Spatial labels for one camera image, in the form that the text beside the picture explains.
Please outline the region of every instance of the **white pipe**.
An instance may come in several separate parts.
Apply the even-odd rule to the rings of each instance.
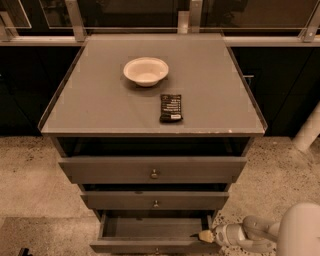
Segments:
[[[306,151],[320,134],[320,102],[307,121],[301,127],[293,144],[301,151]]]

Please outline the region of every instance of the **gray dresser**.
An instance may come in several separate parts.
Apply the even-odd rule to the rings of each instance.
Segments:
[[[151,88],[123,67],[157,57]],[[160,123],[160,95],[182,96],[183,120]],[[228,199],[266,126],[219,34],[93,35],[44,114],[71,183],[101,222],[91,246],[111,253],[213,253],[198,241]]]

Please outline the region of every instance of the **dresser top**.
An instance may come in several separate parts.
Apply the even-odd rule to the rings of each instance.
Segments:
[[[156,57],[168,76],[142,88],[123,75]],[[183,120],[160,123],[161,94],[182,96]],[[51,136],[261,136],[263,121],[219,34],[93,35],[41,129]]]

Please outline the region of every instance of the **black cabinet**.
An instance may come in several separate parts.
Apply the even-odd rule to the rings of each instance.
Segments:
[[[78,47],[0,47],[0,134],[40,135],[37,124]]]
[[[233,48],[268,123],[267,136],[295,136],[320,99],[320,49]]]

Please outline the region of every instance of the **drawer knob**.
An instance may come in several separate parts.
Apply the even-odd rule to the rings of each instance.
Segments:
[[[155,200],[154,202],[153,202],[153,208],[159,208],[160,206],[159,206],[159,202],[158,202],[158,200]]]
[[[152,173],[150,176],[151,176],[151,179],[158,179],[159,178],[159,174],[157,173],[156,169],[152,170]]]

